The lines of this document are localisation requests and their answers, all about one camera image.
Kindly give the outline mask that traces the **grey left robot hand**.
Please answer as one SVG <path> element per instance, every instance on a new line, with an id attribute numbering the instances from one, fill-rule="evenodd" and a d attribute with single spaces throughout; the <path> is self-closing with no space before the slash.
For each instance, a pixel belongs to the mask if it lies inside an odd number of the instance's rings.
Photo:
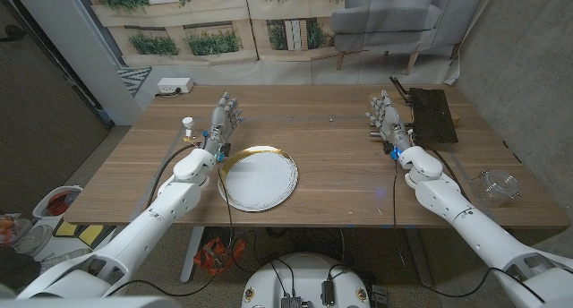
<path id="1" fill-rule="evenodd" d="M 203 148 L 217 156 L 220 149 L 231 141 L 235 128 L 242 121 L 241 113 L 237 99 L 230 98 L 229 93 L 225 92 L 213 109 L 211 127 Z"/>

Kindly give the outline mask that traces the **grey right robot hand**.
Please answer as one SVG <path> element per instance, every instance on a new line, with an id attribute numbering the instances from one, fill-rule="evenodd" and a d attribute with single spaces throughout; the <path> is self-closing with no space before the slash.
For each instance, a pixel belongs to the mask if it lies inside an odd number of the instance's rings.
<path id="1" fill-rule="evenodd" d="M 373 97 L 370 106 L 372 110 L 365 113 L 366 117 L 378 130 L 384 149 L 391 157 L 398 159 L 405 150 L 412 147 L 405 123 L 386 90 L 382 90 L 379 97 Z"/>

